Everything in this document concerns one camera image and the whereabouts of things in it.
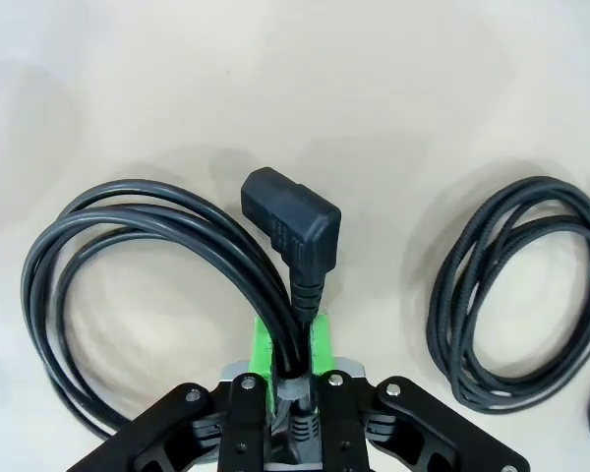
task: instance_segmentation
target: plug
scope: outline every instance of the plug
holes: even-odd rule
[[[341,210],[270,167],[247,177],[241,206],[289,266],[295,317],[309,325],[319,310],[325,275],[336,266]]]

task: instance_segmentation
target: white surface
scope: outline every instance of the white surface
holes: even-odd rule
[[[372,382],[413,379],[534,471],[590,471],[590,363],[545,404],[486,417],[455,404],[424,339],[435,273],[484,198],[537,173],[590,193],[590,0],[0,0],[0,471],[61,472],[97,445],[22,320],[37,234],[120,177],[179,184],[240,217],[242,181],[267,164],[343,211],[324,298],[337,355]],[[488,366],[524,372],[555,351],[584,261],[556,236],[507,266],[479,322]],[[128,414],[248,356],[251,308],[179,248],[115,248],[74,288],[80,362]]]

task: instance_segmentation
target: black cable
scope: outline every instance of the black cable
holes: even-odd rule
[[[529,209],[546,201],[560,202],[564,214],[518,224]],[[486,370],[474,352],[479,310],[504,265],[527,244],[560,231],[583,236],[590,254],[590,199],[558,179],[531,177],[490,197],[445,258],[431,296],[427,343],[454,397],[469,408],[491,414],[529,408],[560,391],[590,357],[590,282],[574,331],[544,366],[507,378]]]
[[[185,210],[149,204],[89,208],[100,200],[121,195],[154,197]],[[81,231],[101,223],[120,227],[80,248],[53,288],[53,271],[63,246]],[[181,244],[215,266],[258,312],[273,341],[278,373],[290,378],[306,371],[302,333],[284,283],[266,253],[242,226],[210,202],[172,185],[148,180],[109,182],[84,192],[61,212],[32,245],[22,273],[22,304],[30,338],[61,401],[91,431],[106,439],[110,436],[107,429],[117,431],[129,420],[105,403],[79,372],[66,338],[66,296],[77,270],[92,256],[111,245],[136,239]],[[50,330],[57,336],[67,372],[50,346]]]

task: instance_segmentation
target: silver screw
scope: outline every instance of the silver screw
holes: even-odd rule
[[[402,390],[400,389],[400,385],[398,385],[397,383],[390,383],[389,385],[386,386],[386,394],[389,396],[400,396],[400,392]]]
[[[341,386],[341,385],[343,385],[343,377],[340,376],[339,374],[332,374],[327,381],[332,386]]]
[[[201,398],[201,392],[196,388],[190,390],[186,395],[186,401],[197,401],[199,398]]]
[[[245,390],[251,390],[253,387],[256,386],[256,379],[253,377],[245,377],[242,382],[240,382],[240,386],[243,387]]]

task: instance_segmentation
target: green gripper pad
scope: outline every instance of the green gripper pad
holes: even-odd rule
[[[325,312],[317,315],[311,327],[311,352],[313,358],[313,374],[320,376],[334,369],[332,344],[330,342],[330,320]],[[254,348],[249,361],[249,372],[263,377],[268,384],[268,407],[273,411],[273,344],[265,324],[256,318],[254,332]]]

